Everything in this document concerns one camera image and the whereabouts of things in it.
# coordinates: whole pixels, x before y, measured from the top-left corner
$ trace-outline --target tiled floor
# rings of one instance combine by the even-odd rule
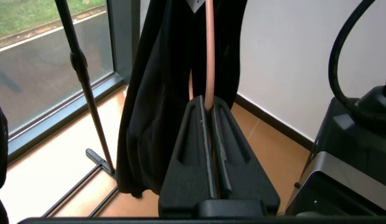
[[[118,125],[125,99],[123,89],[99,106],[114,164]],[[232,113],[280,195],[280,211],[284,210],[308,151],[239,105],[233,106]],[[41,216],[92,169],[93,162],[85,156],[88,147],[103,156],[91,117],[85,114],[11,164],[5,186],[0,190],[10,222]],[[56,216],[87,216],[115,185],[111,177],[99,171]],[[155,217],[158,216],[157,201],[158,196],[148,190],[140,200],[131,195],[116,194],[100,215]]]

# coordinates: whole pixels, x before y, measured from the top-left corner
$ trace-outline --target black machine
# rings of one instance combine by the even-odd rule
[[[386,223],[386,85],[350,99],[337,81],[342,45],[373,2],[359,4],[334,43],[329,80],[336,97],[286,216],[276,217],[279,196],[225,102],[215,97],[208,116],[203,97],[197,96],[187,105],[172,153],[159,198],[160,218],[31,218],[20,223]],[[71,19],[65,18],[70,17],[66,1],[56,3],[66,33],[73,32]],[[75,35],[67,36],[76,46],[72,63],[81,75],[85,57]]]

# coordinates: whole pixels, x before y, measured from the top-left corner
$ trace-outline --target window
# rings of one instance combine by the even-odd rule
[[[91,82],[113,72],[105,0],[68,0]],[[0,104],[9,134],[81,92],[54,1],[0,0]]]

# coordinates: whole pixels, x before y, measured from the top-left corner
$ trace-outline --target tile grout line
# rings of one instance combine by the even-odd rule
[[[249,140],[251,138],[251,135],[253,134],[255,128],[257,127],[258,123],[260,122],[260,119],[257,118],[257,123],[254,125],[254,128],[251,130],[250,134],[248,135],[248,138],[247,140]]]

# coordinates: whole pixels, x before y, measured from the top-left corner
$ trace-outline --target curb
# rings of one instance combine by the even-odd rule
[[[75,21],[78,21],[80,19],[86,18],[88,16],[98,14],[99,12],[103,12],[105,10],[106,10],[106,5],[102,4],[100,6],[93,7],[91,9],[86,10],[86,11],[76,13],[72,16],[72,19],[75,22]],[[39,26],[32,28],[32,29],[24,30],[24,31],[18,32],[18,33],[13,34],[13,35],[2,37],[2,38],[0,38],[0,49],[3,47],[7,47],[9,45],[15,44],[17,42],[20,42],[22,40],[26,40],[26,39],[31,38],[33,36],[43,34],[44,32],[48,32],[52,29],[56,29],[56,28],[61,27],[61,26],[63,26],[63,24],[62,24],[62,21],[60,21],[60,19],[59,19],[56,21],[52,21],[52,22],[48,22],[46,24],[39,25]]]

